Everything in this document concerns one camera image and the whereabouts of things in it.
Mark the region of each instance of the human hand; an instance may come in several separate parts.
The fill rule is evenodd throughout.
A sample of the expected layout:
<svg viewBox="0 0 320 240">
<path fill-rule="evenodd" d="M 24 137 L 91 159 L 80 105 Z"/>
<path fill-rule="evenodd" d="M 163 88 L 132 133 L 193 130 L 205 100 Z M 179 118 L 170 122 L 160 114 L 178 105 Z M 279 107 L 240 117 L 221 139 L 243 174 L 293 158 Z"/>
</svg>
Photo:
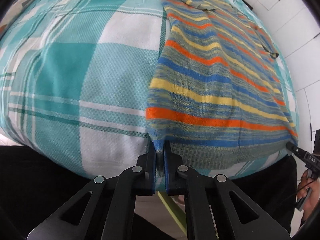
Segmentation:
<svg viewBox="0 0 320 240">
<path fill-rule="evenodd" d="M 316 204 L 319 200 L 320 195 L 320 183 L 318 180 L 308 178 L 307 179 L 308 171 L 305 171 L 301 177 L 301 182 L 298 185 L 298 189 L 303 188 L 297 193 L 297 198 L 303 198 L 307 195 L 307 189 L 310 187 L 312 189 L 312 192 L 310 194 L 310 197 L 305 201 L 303 206 L 303 217 L 302 220 L 307 220 L 310 214 L 312 213 L 313 209 L 315 208 Z"/>
</svg>

